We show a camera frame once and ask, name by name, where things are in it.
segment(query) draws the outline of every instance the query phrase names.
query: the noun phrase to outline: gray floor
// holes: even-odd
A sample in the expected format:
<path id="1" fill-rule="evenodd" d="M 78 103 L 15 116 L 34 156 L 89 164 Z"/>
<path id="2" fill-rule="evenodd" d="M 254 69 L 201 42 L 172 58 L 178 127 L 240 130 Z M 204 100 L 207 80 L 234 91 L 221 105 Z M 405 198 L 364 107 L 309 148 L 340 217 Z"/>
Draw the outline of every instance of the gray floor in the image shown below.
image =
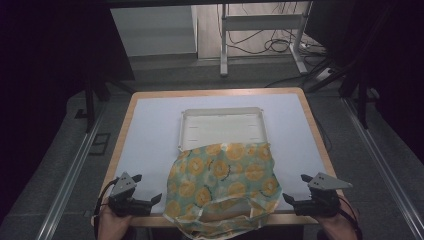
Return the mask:
<path id="1" fill-rule="evenodd" d="M 274 81 L 298 76 L 291 57 L 230 60 L 227 78 L 219 76 L 218 61 L 198 61 L 190 57 L 132 59 L 132 67 L 137 80 L 127 84 L 139 91 L 261 88 Z M 281 81 L 273 87 L 298 86 L 299 83 L 299 79 Z M 339 84 L 335 82 L 316 93 L 307 94 L 307 98 L 322 126 L 322 136 L 338 177 L 354 185 L 345 194 L 361 212 L 364 239 L 416 239 L 337 95 Z M 106 103 L 97 132 L 110 134 L 108 147 L 104 155 L 87 156 L 53 232 L 53 239 L 94 239 L 88 211 L 94 208 L 131 97 L 113 85 L 108 87 L 112 98 Z M 24 240 L 37 236 L 83 141 L 85 120 L 74 116 L 78 109 L 85 108 L 84 100 L 82 93 L 69 99 L 62 127 L 39 169 L 5 218 L 0 239 Z M 423 165 L 372 104 L 368 105 L 368 124 L 404 191 L 418 211 L 424 212 Z M 99 149 L 93 146 L 90 152 L 98 153 Z M 315 239 L 318 229 L 317 226 L 306 226 L 304 239 Z"/>

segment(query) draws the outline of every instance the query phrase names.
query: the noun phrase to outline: table leg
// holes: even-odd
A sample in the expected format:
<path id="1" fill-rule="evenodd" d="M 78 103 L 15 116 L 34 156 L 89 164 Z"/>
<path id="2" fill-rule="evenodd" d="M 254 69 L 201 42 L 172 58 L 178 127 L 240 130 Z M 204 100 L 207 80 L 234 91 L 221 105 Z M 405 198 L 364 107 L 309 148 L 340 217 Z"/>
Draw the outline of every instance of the table leg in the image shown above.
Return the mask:
<path id="1" fill-rule="evenodd" d="M 221 76 L 228 76 L 228 56 L 227 56 L 227 13 L 226 5 L 222 4 L 221 14 Z"/>

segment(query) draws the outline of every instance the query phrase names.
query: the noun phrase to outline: yellow flower pattern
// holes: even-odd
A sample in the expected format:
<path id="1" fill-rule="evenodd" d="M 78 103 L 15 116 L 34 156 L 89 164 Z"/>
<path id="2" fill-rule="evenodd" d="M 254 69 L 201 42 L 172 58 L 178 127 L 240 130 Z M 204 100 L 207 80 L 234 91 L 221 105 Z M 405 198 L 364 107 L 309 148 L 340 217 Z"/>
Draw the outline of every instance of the yellow flower pattern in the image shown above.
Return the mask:
<path id="1" fill-rule="evenodd" d="M 206 203 L 210 202 L 212 200 L 211 193 L 209 192 L 209 189 L 206 187 L 201 188 L 196 193 L 196 205 L 199 207 L 202 207 Z"/>
<path id="2" fill-rule="evenodd" d="M 282 192 L 273 168 L 268 143 L 213 144 L 181 152 L 169 172 L 164 216 L 192 238 L 228 238 L 254 224 L 244 218 L 203 224 L 201 211 L 220 214 L 248 200 L 255 221 L 266 217 Z"/>
<path id="3" fill-rule="evenodd" d="M 244 145 L 241 143 L 228 144 L 226 154 L 230 160 L 240 160 L 244 154 Z"/>
<path id="4" fill-rule="evenodd" d="M 199 175 L 203 172 L 203 160 L 201 158 L 192 158 L 188 163 L 188 171 L 193 175 Z"/>
<path id="5" fill-rule="evenodd" d="M 213 163 L 213 175 L 219 179 L 226 177 L 229 170 L 228 165 L 223 160 L 217 160 Z"/>

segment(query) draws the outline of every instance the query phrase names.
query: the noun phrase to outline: metal frame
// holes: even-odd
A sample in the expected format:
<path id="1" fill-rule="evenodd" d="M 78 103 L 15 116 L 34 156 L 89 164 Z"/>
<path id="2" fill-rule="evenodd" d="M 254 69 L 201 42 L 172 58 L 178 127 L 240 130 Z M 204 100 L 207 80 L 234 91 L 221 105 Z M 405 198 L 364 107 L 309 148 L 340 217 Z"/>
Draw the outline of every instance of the metal frame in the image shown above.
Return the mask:
<path id="1" fill-rule="evenodd" d="M 296 40 L 290 44 L 290 51 L 300 74 L 307 74 L 305 64 L 299 54 L 299 44 L 308 20 L 312 2 L 308 2 L 302 14 L 227 16 L 226 4 L 222 4 L 221 15 L 221 76 L 228 75 L 227 32 L 249 30 L 297 29 Z"/>

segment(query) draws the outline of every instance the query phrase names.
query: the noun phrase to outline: dark background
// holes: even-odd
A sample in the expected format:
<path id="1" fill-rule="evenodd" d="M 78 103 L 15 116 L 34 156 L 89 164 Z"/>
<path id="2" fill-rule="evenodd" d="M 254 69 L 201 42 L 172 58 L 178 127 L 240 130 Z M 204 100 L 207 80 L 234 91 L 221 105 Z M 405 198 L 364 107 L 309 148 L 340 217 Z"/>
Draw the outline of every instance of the dark background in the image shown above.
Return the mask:
<path id="1" fill-rule="evenodd" d="M 0 4 L 3 220 L 52 143 L 67 100 L 84 90 L 85 77 L 134 77 L 108 8 Z"/>
<path id="2" fill-rule="evenodd" d="M 332 27 L 340 13 L 346 19 L 340 22 L 343 31 L 330 35 L 333 41 L 328 41 L 328 34 L 327 41 L 320 36 L 316 40 L 330 51 L 347 44 L 343 51 L 333 51 L 338 53 L 333 57 L 340 65 L 349 62 L 380 3 L 361 0 L 321 10 L 327 13 L 319 13 L 326 17 L 317 29 Z M 370 86 L 379 92 L 376 105 L 385 120 L 424 161 L 422 12 L 423 1 L 399 1 L 359 71 L 368 73 Z M 92 80 L 100 82 L 97 73 L 116 80 L 130 80 L 133 75 L 106 7 L 1 0 L 0 34 L 3 219 L 50 146 L 66 114 L 67 100 L 84 89 L 87 75 L 81 69 L 89 69 Z"/>

